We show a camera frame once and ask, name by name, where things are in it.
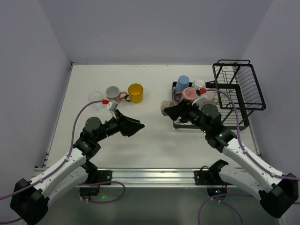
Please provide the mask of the small speckled glass cup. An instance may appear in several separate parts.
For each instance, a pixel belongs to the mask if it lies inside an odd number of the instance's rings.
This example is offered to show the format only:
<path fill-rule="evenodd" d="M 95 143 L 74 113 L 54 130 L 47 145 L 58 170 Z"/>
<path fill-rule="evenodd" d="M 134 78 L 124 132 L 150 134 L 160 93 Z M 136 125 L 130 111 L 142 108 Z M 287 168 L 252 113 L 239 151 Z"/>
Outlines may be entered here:
<path fill-rule="evenodd" d="M 164 100 L 162 101 L 161 105 L 160 105 L 160 110 L 163 116 L 168 116 L 165 112 L 164 109 L 169 108 L 169 107 L 173 107 L 176 106 L 177 102 L 176 101 L 168 101 L 168 100 Z"/>

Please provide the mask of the salmon polka dot mug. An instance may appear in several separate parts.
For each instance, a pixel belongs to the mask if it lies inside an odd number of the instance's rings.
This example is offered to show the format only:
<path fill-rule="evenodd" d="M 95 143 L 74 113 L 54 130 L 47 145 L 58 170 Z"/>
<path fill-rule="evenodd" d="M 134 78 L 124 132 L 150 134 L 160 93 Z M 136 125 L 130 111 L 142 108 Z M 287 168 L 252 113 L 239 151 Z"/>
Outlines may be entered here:
<path fill-rule="evenodd" d="M 125 91 L 120 91 L 120 89 L 116 86 L 110 86 L 106 89 L 105 91 L 106 97 L 109 100 L 114 100 L 116 102 L 120 102 L 125 98 L 127 95 L 127 92 Z"/>

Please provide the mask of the yellow ceramic mug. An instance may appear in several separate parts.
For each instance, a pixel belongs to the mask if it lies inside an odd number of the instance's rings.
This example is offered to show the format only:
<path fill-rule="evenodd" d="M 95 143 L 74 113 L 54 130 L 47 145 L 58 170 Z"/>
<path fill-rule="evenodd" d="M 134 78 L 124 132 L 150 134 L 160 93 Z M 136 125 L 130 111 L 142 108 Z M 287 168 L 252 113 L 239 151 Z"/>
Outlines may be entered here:
<path fill-rule="evenodd" d="M 143 86 L 133 83 L 128 87 L 128 94 L 124 98 L 128 102 L 138 104 L 143 100 Z"/>

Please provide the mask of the clear faceted glass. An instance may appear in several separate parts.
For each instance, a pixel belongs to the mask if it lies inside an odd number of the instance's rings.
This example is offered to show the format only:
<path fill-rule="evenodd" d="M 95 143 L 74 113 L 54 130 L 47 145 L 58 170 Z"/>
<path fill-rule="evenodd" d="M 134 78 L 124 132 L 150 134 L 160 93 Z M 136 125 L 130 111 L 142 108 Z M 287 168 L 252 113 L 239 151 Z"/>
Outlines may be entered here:
<path fill-rule="evenodd" d="M 95 102 L 92 106 L 97 111 L 101 111 L 104 109 L 105 105 L 102 102 L 104 99 L 104 95 L 99 91 L 91 93 L 88 97 L 89 102 Z"/>

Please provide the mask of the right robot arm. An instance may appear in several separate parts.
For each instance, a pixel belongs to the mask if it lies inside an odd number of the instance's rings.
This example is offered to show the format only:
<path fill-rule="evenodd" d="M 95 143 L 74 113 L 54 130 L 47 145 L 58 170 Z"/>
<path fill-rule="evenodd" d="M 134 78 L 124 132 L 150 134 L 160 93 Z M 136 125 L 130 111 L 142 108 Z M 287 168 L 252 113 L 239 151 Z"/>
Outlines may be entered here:
<path fill-rule="evenodd" d="M 291 172 L 284 174 L 249 150 L 242 143 L 239 134 L 222 124 L 221 113 L 215 105 L 206 104 L 198 108 L 189 101 L 182 100 L 163 111 L 173 121 L 181 118 L 192 123 L 205 133 L 208 145 L 240 165 L 245 174 L 225 165 L 219 169 L 218 176 L 222 181 L 252 195 L 272 217 L 281 218 L 298 200 L 299 178 Z"/>

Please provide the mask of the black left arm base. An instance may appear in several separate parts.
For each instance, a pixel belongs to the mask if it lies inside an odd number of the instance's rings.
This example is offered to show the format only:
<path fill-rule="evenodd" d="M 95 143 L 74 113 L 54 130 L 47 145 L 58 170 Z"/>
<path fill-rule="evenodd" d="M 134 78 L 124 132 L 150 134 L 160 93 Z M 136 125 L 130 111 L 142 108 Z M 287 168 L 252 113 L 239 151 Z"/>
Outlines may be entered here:
<path fill-rule="evenodd" d="M 80 187 L 79 195 L 81 197 L 88 197 L 90 199 L 91 196 L 97 196 L 100 191 L 100 186 L 95 186 L 91 184 L 96 184 L 100 182 L 106 182 L 112 180 L 112 170 L 105 170 L 98 168 L 91 163 L 90 161 L 86 162 L 82 166 L 88 174 L 87 180 L 83 183 L 86 187 Z"/>

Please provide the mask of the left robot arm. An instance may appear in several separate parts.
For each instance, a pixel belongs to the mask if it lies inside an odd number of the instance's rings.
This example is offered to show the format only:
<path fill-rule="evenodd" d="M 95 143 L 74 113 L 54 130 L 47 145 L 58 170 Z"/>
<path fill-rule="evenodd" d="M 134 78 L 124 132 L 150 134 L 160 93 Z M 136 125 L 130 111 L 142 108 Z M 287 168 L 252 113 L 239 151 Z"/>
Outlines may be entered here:
<path fill-rule="evenodd" d="M 15 184 L 10 208 L 27 224 L 37 224 L 57 197 L 84 183 L 89 173 L 96 170 L 90 159 L 100 150 L 101 140 L 116 133 L 131 137 L 144 127 L 139 120 L 125 116 L 119 110 L 105 122 L 90 117 L 79 139 L 71 143 L 64 157 L 31 180 L 21 179 Z"/>

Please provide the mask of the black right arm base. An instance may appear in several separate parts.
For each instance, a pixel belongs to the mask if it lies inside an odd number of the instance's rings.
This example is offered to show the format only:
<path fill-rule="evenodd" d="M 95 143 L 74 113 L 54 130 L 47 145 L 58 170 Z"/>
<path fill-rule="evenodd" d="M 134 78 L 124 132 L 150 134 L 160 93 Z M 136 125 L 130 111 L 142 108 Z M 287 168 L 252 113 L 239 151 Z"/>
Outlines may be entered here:
<path fill-rule="evenodd" d="M 204 165 L 199 170 L 194 171 L 195 184 L 197 186 L 209 186 L 207 188 L 209 196 L 227 194 L 228 183 L 222 181 L 219 175 L 225 165 L 229 165 L 228 162 L 220 159 L 210 167 Z"/>

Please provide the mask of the black two-tier dish rack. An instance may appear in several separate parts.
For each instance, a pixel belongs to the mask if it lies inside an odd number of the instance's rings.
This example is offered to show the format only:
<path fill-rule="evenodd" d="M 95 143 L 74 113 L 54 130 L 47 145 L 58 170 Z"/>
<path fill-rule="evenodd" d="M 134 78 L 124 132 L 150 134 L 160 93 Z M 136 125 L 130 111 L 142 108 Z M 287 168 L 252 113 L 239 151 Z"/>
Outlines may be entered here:
<path fill-rule="evenodd" d="M 250 60 L 218 60 L 212 66 L 214 80 L 206 82 L 208 89 L 225 92 L 233 100 L 239 116 L 240 131 L 249 125 L 249 116 L 254 111 L 263 111 L 266 104 Z M 222 123 L 236 129 L 236 116 L 231 101 L 222 93 L 215 93 L 214 104 L 222 115 Z M 196 129 L 190 122 L 178 118 L 173 122 L 175 129 Z"/>

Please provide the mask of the pink smiley face mug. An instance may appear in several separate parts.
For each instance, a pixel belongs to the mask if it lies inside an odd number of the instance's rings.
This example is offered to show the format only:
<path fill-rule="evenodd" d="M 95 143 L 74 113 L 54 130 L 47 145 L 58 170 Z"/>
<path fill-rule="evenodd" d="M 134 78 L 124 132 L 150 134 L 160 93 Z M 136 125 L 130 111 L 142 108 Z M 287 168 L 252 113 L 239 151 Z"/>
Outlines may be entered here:
<path fill-rule="evenodd" d="M 174 94 L 174 98 L 177 101 L 182 101 L 184 99 L 188 101 L 194 101 L 197 99 L 196 89 L 192 87 L 185 88 L 182 91 L 178 91 Z"/>

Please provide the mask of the light blue plastic cup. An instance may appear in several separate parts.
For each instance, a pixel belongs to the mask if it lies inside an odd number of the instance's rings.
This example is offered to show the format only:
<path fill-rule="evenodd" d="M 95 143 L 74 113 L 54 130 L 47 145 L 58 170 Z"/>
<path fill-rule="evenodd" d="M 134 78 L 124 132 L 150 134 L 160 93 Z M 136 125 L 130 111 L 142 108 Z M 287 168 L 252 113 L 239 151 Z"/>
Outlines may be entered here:
<path fill-rule="evenodd" d="M 185 88 L 189 87 L 189 77 L 186 75 L 181 75 L 174 88 L 174 93 L 183 91 Z"/>

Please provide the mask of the white ceramic cup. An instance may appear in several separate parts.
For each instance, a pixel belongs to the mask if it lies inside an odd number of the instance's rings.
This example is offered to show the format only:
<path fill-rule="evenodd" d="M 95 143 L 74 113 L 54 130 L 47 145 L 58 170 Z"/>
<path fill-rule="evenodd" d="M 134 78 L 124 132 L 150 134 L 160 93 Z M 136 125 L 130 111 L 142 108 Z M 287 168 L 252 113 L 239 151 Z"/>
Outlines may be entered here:
<path fill-rule="evenodd" d="M 200 90 L 202 88 L 206 88 L 205 81 L 202 79 L 195 79 L 191 85 L 195 90 Z"/>

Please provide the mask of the aluminium mounting rail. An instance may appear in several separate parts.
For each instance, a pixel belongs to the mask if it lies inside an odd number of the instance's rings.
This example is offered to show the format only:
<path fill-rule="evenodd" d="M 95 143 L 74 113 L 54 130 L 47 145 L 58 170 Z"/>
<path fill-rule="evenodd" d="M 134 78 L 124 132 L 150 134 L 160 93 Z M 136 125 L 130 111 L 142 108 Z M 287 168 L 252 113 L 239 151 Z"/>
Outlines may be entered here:
<path fill-rule="evenodd" d="M 98 168 L 98 170 L 112 170 L 112 180 L 106 181 L 107 185 L 114 181 L 123 183 L 127 187 L 192 187 L 196 186 L 194 181 L 194 171 L 199 169 L 181 168 L 181 169 L 134 169 L 134 168 L 119 168 L 107 169 Z M 32 178 L 33 182 L 40 181 L 37 189 L 46 187 L 48 191 L 59 186 L 73 188 L 82 185 L 87 180 L 88 174 L 83 167 L 78 167 L 72 172 L 64 172 L 59 175 L 57 172 L 45 180 L 41 180 L 46 175 L 47 171 L 43 171 L 40 175 Z"/>

